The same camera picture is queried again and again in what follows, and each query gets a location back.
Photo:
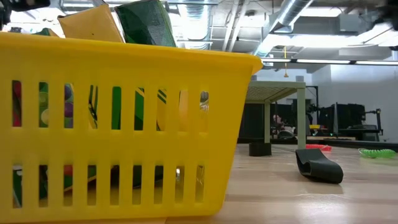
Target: white wall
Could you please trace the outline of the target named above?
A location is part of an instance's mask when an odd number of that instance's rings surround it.
[[[312,74],[319,86],[320,106],[356,103],[366,111],[381,109],[381,141],[398,142],[398,67],[328,65]],[[377,124],[375,114],[367,114],[367,124]]]

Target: basket rim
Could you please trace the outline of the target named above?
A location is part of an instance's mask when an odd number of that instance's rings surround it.
[[[91,52],[107,52],[138,57],[153,57],[160,55],[164,58],[178,58],[179,60],[195,60],[196,63],[226,64],[228,66],[246,65],[252,67],[252,75],[262,68],[261,59],[254,55],[217,52],[211,50],[180,49],[144,44],[126,44],[100,40],[85,40],[73,38],[59,38],[40,35],[17,34],[0,32],[0,48],[14,46],[16,48],[32,49],[65,49],[85,50]]]

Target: table leg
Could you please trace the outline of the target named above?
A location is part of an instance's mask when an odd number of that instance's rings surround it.
[[[305,89],[297,89],[297,143],[299,149],[305,149]]]
[[[270,116],[270,102],[264,102],[264,143],[270,143],[270,133],[269,130],[271,128],[269,116]]]

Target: yellow string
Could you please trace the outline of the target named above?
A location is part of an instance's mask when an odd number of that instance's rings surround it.
[[[285,75],[284,75],[284,77],[285,78],[289,77],[288,74],[287,74],[287,63],[285,63]]]

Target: green toy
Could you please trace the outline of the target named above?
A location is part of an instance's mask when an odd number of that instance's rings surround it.
[[[396,152],[391,149],[358,149],[359,153],[363,156],[375,159],[375,158],[393,158]]]

